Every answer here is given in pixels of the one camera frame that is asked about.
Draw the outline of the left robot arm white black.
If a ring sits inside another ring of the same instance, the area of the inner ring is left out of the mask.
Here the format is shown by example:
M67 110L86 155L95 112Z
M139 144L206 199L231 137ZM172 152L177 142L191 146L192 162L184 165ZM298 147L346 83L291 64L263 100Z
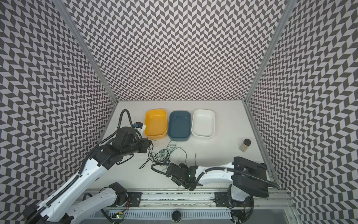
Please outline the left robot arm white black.
M79 224L90 215L110 206L127 207L127 190L113 183L102 192L79 203L76 200L97 179L114 165L125 163L123 157L145 154L151 141L142 137L146 126L130 122L130 126L117 126L114 133L98 143L84 158L79 171L59 190L38 205L26 206L23 211L27 224Z

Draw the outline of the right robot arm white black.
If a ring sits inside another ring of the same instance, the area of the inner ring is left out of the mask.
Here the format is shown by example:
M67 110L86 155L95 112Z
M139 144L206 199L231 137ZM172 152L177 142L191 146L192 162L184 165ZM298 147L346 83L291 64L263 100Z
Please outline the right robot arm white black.
M228 203L237 207L249 197L268 198L269 187L281 186L267 179L267 165L243 157L235 157L233 162L213 167L179 165L166 161L154 163L151 170L171 179L188 191L195 191L212 183L227 183Z

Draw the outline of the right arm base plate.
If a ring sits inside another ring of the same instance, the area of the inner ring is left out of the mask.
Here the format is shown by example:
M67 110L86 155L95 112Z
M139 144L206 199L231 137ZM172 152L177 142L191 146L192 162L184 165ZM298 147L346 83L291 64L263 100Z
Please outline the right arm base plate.
M235 201L234 199L229 198L228 192L215 192L214 193L214 199L215 206L218 208L244 208L244 207L251 207L253 203L254 198L252 196L246 197L243 202L241 201Z

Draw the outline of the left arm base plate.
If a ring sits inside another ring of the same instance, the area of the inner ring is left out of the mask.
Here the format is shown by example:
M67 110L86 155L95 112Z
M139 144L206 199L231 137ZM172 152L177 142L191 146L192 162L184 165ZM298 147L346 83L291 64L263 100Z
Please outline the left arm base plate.
M139 207L142 198L142 192L125 192L117 196L115 205L117 207Z

